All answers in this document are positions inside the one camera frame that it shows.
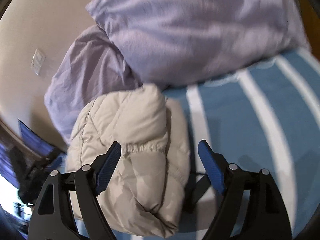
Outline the beige puffer jacket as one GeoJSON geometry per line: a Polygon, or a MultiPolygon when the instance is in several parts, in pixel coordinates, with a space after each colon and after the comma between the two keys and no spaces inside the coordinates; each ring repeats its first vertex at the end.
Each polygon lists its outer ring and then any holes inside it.
{"type": "Polygon", "coordinates": [[[132,235],[171,237],[190,173],[188,125],[179,102],[153,84],[92,100],[73,127],[66,171],[93,163],[114,141],[121,158],[98,196],[108,224],[132,235]]]}

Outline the dark window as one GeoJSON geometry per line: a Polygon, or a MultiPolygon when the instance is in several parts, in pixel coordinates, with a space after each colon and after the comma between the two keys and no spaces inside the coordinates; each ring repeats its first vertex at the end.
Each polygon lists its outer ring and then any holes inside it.
{"type": "Polygon", "coordinates": [[[18,124],[20,128],[22,141],[32,151],[34,151],[42,157],[46,157],[54,150],[55,146],[39,137],[20,119],[18,119],[18,124]]]}

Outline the blue white striped bed sheet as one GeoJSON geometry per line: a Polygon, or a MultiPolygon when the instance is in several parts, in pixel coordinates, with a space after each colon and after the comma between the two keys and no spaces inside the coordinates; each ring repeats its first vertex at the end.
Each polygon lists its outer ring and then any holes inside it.
{"type": "Polygon", "coordinates": [[[293,235],[311,230],[319,219],[319,62],[310,52],[289,51],[164,95],[180,102],[192,141],[209,139],[241,167],[270,168],[285,189],[293,235]]]}

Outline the large lilac pillow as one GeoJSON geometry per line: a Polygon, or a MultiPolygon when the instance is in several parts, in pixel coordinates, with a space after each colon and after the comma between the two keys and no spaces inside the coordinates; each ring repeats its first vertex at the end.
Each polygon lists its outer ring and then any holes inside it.
{"type": "Polygon", "coordinates": [[[86,10],[134,76],[163,88],[310,47],[294,0],[92,0],[86,10]]]}

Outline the white wall switch panel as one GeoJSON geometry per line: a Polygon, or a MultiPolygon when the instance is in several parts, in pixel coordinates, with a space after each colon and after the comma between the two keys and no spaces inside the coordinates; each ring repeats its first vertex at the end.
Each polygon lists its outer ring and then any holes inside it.
{"type": "Polygon", "coordinates": [[[33,54],[31,65],[30,65],[30,68],[34,71],[36,75],[40,74],[40,71],[45,59],[46,59],[45,53],[39,48],[36,48],[35,53],[33,54]]]}

